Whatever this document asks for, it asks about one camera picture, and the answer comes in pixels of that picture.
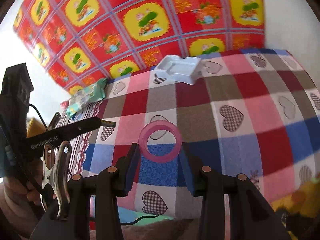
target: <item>pink plastic ring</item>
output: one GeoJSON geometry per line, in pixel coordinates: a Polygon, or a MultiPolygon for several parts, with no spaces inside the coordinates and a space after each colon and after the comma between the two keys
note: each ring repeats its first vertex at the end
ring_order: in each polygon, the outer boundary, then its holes
{"type": "Polygon", "coordinates": [[[155,163],[167,163],[172,161],[178,154],[182,145],[182,136],[179,132],[178,127],[176,127],[173,123],[165,120],[158,120],[147,124],[141,131],[139,135],[139,148],[144,157],[148,160],[151,160],[155,163]],[[165,130],[171,132],[176,139],[176,144],[174,145],[171,152],[164,156],[155,156],[152,155],[148,150],[148,139],[151,134],[155,131],[165,130]]]}

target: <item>metal spring clamp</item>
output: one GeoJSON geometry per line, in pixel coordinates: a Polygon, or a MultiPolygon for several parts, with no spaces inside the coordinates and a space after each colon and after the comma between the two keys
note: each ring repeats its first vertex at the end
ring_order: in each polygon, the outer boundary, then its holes
{"type": "Polygon", "coordinates": [[[51,143],[44,145],[44,161],[43,161],[43,178],[42,188],[47,192],[51,192],[47,196],[41,196],[41,204],[45,211],[53,201],[53,192],[58,200],[57,219],[63,219],[68,214],[70,196],[67,188],[68,167],[72,153],[72,146],[68,141],[63,141],[60,145],[57,162],[55,162],[54,148],[51,143]]]}

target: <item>heart pattern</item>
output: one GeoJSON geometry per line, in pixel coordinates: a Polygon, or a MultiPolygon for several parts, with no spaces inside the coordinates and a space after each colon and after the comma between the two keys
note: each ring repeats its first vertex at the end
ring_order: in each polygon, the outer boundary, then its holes
{"type": "Polygon", "coordinates": [[[148,190],[142,195],[142,201],[145,206],[142,211],[146,214],[163,215],[168,207],[160,195],[152,190],[148,190]]]}
{"type": "Polygon", "coordinates": [[[296,115],[296,106],[286,97],[279,97],[279,104],[283,107],[284,115],[288,119],[293,119],[296,115]]]}
{"type": "Polygon", "coordinates": [[[250,59],[254,62],[257,67],[265,68],[267,66],[266,60],[262,57],[261,54],[257,56],[250,56],[250,59]]]}
{"type": "Polygon", "coordinates": [[[312,179],[312,170],[306,165],[302,166],[299,171],[299,178],[302,183],[311,180],[312,179]]]}
{"type": "MultiPolygon", "coordinates": [[[[162,116],[162,115],[155,115],[151,118],[150,122],[153,121],[157,121],[157,120],[165,120],[167,121],[167,119],[162,116]]],[[[159,130],[159,131],[155,131],[153,134],[150,135],[150,138],[153,140],[159,140],[160,138],[162,138],[168,131],[164,131],[164,130],[159,130]]]]}
{"type": "Polygon", "coordinates": [[[285,58],[284,61],[289,65],[290,68],[292,68],[293,70],[298,69],[297,64],[290,58],[285,58]]]}
{"type": "Polygon", "coordinates": [[[113,127],[104,126],[103,131],[100,135],[101,141],[107,140],[110,137],[110,135],[113,133],[113,131],[114,131],[113,127]]]}
{"type": "Polygon", "coordinates": [[[155,73],[155,79],[153,80],[154,84],[161,84],[163,83],[164,81],[166,81],[167,79],[166,78],[158,78],[157,74],[155,73]]]}
{"type": "Polygon", "coordinates": [[[316,109],[320,110],[320,98],[314,93],[310,93],[310,97],[312,101],[315,103],[316,109]]]}
{"type": "Polygon", "coordinates": [[[222,69],[222,65],[212,61],[206,61],[204,66],[207,68],[207,72],[210,74],[217,74],[222,69]]]}
{"type": "Polygon", "coordinates": [[[119,94],[122,90],[124,90],[124,88],[126,87],[126,84],[122,81],[118,82],[116,84],[116,89],[113,91],[114,95],[119,94]]]}
{"type": "Polygon", "coordinates": [[[225,117],[222,121],[223,127],[229,132],[235,132],[241,126],[244,115],[236,108],[223,105],[219,110],[220,114],[225,117]]]}

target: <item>white ceramic ashtray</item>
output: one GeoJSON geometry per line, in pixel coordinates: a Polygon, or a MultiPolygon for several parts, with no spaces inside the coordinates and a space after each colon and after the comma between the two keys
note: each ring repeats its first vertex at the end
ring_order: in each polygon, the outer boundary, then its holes
{"type": "Polygon", "coordinates": [[[200,59],[197,57],[186,57],[185,59],[176,55],[165,56],[156,66],[158,78],[170,78],[177,82],[193,85],[200,77],[200,59]]]}

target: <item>brass screw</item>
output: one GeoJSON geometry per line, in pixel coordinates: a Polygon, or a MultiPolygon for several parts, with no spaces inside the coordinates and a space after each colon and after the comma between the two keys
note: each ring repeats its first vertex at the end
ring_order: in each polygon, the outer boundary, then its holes
{"type": "Polygon", "coordinates": [[[241,173],[238,175],[238,179],[244,181],[247,179],[247,176],[241,173]]]}
{"type": "Polygon", "coordinates": [[[114,173],[114,172],[116,172],[117,171],[117,167],[115,167],[115,166],[110,166],[109,168],[108,168],[108,172],[110,172],[110,173],[114,173]]]}
{"type": "Polygon", "coordinates": [[[203,172],[210,172],[211,171],[211,167],[210,166],[203,166],[202,168],[203,172]]]}
{"type": "Polygon", "coordinates": [[[72,179],[77,181],[77,180],[81,179],[81,175],[80,174],[75,174],[75,175],[72,176],[72,179]]]}

